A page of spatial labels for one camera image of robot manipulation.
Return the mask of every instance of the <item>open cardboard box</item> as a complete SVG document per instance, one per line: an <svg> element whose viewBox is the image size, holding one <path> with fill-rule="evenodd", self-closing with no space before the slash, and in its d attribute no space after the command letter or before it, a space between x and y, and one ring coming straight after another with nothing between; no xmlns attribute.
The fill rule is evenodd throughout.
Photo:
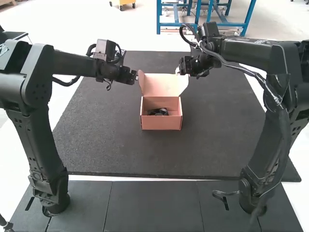
<svg viewBox="0 0 309 232"><path fill-rule="evenodd" d="M183 121L179 95L189 84L188 75L144 73L139 70L141 88L140 123L142 130L180 130ZM149 116L148 111L166 108L168 116Z"/></svg>

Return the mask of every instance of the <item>black rubber mat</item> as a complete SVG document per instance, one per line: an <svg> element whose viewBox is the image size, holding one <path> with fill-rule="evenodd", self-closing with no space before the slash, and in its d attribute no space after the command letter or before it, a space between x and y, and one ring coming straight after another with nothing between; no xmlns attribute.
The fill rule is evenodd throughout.
<svg viewBox="0 0 309 232"><path fill-rule="evenodd" d="M29 203L28 187L11 222L15 232L244 232L251 216L242 210L238 195L223 203L211 194L237 189L237 181L69 181L66 211L43 216L39 199ZM302 231L281 184L250 229Z"/></svg>
<svg viewBox="0 0 309 232"><path fill-rule="evenodd" d="M184 52L129 51L125 65L174 73ZM140 86L84 78L54 137L71 174L236 179L253 154L265 113L244 74L213 69L189 79L181 131L142 131ZM289 160L283 181L300 181Z"/></svg>

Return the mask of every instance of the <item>black robotic arm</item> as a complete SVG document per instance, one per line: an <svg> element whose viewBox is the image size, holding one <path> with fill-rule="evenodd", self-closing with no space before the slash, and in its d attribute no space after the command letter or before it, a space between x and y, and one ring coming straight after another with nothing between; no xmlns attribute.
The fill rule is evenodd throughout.
<svg viewBox="0 0 309 232"><path fill-rule="evenodd" d="M184 37L185 27L193 32L196 42ZM197 33L184 24L180 35L191 47L191 56L180 60L180 74L205 77L212 68L224 65L256 78L264 89L267 111L263 131L250 162L240 173L239 191L235 192L244 211L261 215L281 182L293 142L309 121L309 41L221 36L215 22L204 23ZM262 69L267 77L229 61ZM214 194L231 195L220 191Z"/></svg>
<svg viewBox="0 0 309 232"><path fill-rule="evenodd" d="M136 71L123 66L126 51L120 47L116 51L116 46L112 41L98 40L87 52L94 58L15 40L1 46L0 108L16 127L28 158L33 194L40 199L46 215L57 215L70 203L68 172L58 155L48 117L52 82L70 86L85 76L106 81L109 87L113 81L134 84ZM77 76L66 83L53 74Z"/></svg>

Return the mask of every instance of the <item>blue metal rack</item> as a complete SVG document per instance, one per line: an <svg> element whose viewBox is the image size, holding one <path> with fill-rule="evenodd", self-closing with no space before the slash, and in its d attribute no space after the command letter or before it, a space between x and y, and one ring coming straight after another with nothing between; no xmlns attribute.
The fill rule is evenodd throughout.
<svg viewBox="0 0 309 232"><path fill-rule="evenodd" d="M216 0L216 2L214 0L209 0L209 3L202 3L203 5L209 6L206 22L211 21L211 13L212 13L212 9L214 9L215 12L218 14L220 20L222 21L222 23L218 23L218 26L241 27L243 29L242 29L242 32L241 32L240 35L245 36L249 22L250 22L250 19L251 19L252 12L253 12L253 9L254 9L255 3L256 3L256 0L251 0L244 23L230 23L226 19L226 16L228 16L230 8L231 8L231 3L232 3L232 0L228 0L228 3L219 3L218 0ZM225 15L222 14L222 12L221 12L221 10L219 9L218 6L227 6L227 10L225 12Z"/></svg>
<svg viewBox="0 0 309 232"><path fill-rule="evenodd" d="M228 3L220 3L220 0L209 0L208 3L204 3L201 2L201 0L197 0L197 13L196 13L196 17L195 17L195 22L191 23L191 25L197 29L197 25L198 25L198 19L199 19L199 15L200 15L200 9L201 9L201 5L207 5L208 7L208 14L207 14L207 19L206 22L210 22L211 21L211 13L212 13L212 9L214 9L214 11L218 14L221 23L218 23L218 26L224 26L224 27L240 27L243 28L242 32L241 32L241 36L245 36L246 32L247 32L247 28L251 19L251 15L256 3L256 0L251 0L250 5L249 5L249 9L245 18L245 22L244 23L231 23L228 22L228 20L226 19L226 16L228 16L230 8L231 8L231 4L232 4L232 0L228 0ZM179 17L178 17L178 6L182 6L182 7L187 7L187 15L190 15L191 13L191 7L192 7L192 2L193 0L184 0L183 4L177 4L177 3L162 3L161 0L157 0L157 28L156 28L156 33L160 34L160 30L161 27L180 27L181 23L179 22ZM160 15L162 15L162 6L173 6L174 8L174 17L175 17L175 23L160 23ZM223 15L223 13L221 12L221 10L219 9L219 6L226 6L227 9L225 11L225 14Z"/></svg>
<svg viewBox="0 0 309 232"><path fill-rule="evenodd" d="M179 22L179 17L178 17L178 7L187 7L187 15L190 15L191 12L191 7L192 7L192 1L189 0L187 3L187 0L183 1L183 4L179 3L162 3L161 0L156 1L156 33L159 35L161 33L161 27L180 27L182 23ZM198 25L198 19L199 19L199 14L200 14L200 8L201 8L201 0L197 0L197 13L196 13L196 18L194 23L190 23L196 30L197 30L197 25ZM160 23L160 16L162 15L162 6L172 6L174 10L174 18L175 18L175 23Z"/></svg>

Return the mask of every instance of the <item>white floor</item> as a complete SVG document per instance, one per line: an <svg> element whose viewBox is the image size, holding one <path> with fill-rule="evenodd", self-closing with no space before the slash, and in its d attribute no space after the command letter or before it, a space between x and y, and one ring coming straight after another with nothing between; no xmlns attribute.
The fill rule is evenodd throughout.
<svg viewBox="0 0 309 232"><path fill-rule="evenodd" d="M97 38L116 41L127 50L188 51L188 46L180 36L155 34L155 2L137 0L136 9L128 6L125 11L120 12L115 7L111 8L107 0L30 0L1 12L0 22L6 30L28 32L34 43L51 44L56 49L81 55ZM240 21L248 5L249 0L234 0L229 20ZM277 40L309 39L308 22L309 6L305 5L303 0L257 0L247 36ZM249 81L257 98L261 100L262 92L259 86L254 80ZM49 103L52 129L78 85L79 83L69 88L53 86L53 96ZM290 154L303 181L283 185L303 230L309 232L306 216L309 208L306 200L309 190L308 141L309 128L306 128L299 135ZM9 120L5 120L3 111L0 111L0 211L6 218L12 216L28 186L28 169L26 155L14 126ZM70 176L70 179L132 178Z"/></svg>

